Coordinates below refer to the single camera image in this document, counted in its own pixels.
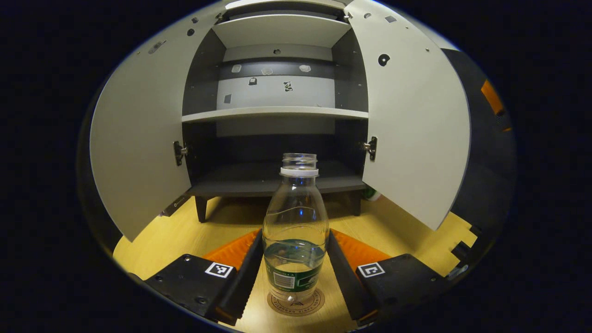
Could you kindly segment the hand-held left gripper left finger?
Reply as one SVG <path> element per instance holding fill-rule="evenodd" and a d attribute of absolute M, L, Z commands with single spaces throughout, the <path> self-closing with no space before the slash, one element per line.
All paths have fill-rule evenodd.
<path fill-rule="evenodd" d="M 264 253 L 262 230 L 202 257 L 180 255 L 152 276 L 129 276 L 140 286 L 205 320 L 235 326 L 243 316 Z"/>

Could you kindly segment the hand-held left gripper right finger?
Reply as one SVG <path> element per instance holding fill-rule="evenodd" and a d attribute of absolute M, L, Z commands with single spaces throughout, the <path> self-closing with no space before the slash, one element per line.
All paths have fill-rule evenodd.
<path fill-rule="evenodd" d="M 463 276 L 463 268 L 442 275 L 410 253 L 391 257 L 335 229 L 328 234 L 327 252 L 347 311 L 359 326 L 408 313 Z"/>

